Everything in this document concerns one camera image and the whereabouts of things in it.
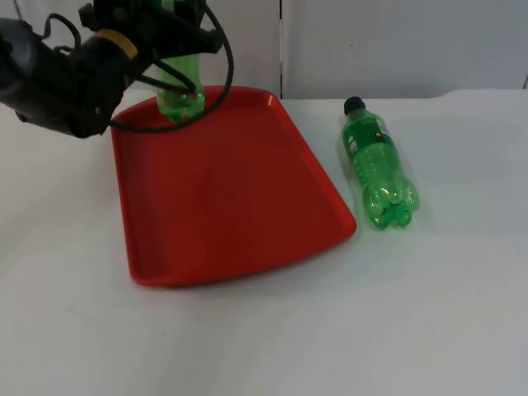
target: lying bottle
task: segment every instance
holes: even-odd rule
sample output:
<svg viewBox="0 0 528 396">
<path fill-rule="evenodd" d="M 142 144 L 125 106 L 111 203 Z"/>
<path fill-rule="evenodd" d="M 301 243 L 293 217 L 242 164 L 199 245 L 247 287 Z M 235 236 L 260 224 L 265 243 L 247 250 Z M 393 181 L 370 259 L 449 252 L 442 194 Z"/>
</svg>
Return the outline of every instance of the lying bottle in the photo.
<svg viewBox="0 0 528 396">
<path fill-rule="evenodd" d="M 367 217 L 379 229 L 409 225 L 419 206 L 418 193 L 402 170 L 383 119 L 367 111 L 359 97 L 346 101 L 345 114 L 343 143 L 363 189 Z"/>
<path fill-rule="evenodd" d="M 154 0 L 154 4 L 167 10 L 174 9 L 174 0 Z M 189 78 L 196 85 L 196 93 L 181 94 L 166 89 L 159 89 L 159 112 L 177 123 L 181 122 L 184 118 L 192 117 L 202 112 L 205 105 L 205 92 L 200 81 L 200 55 L 194 54 L 164 59 L 163 62 Z M 161 69 L 159 70 L 159 79 L 164 83 L 169 83 L 178 87 L 184 86 L 180 80 Z"/>
</svg>

